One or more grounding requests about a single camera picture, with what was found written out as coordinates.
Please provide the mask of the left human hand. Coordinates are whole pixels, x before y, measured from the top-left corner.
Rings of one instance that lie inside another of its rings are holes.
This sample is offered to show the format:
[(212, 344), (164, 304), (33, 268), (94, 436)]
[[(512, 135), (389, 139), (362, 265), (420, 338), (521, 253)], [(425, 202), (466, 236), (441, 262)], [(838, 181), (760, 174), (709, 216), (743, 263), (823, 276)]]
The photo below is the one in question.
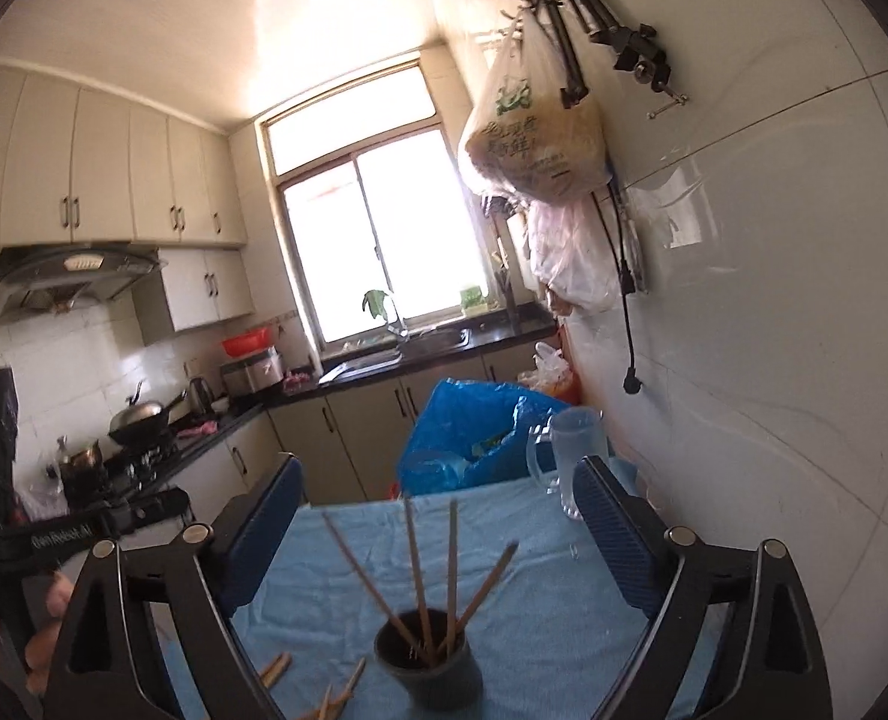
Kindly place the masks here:
[(26, 663), (26, 691), (35, 697), (40, 697), (46, 692), (53, 652), (57, 647), (62, 619), (67, 612), (73, 590), (74, 585), (68, 580), (68, 577), (56, 572), (50, 576), (47, 591), (39, 592), (40, 601), (37, 606), (46, 612), (46, 617), (44, 617), (46, 624), (29, 639), (28, 645), (24, 647), (23, 655), (24, 663)]

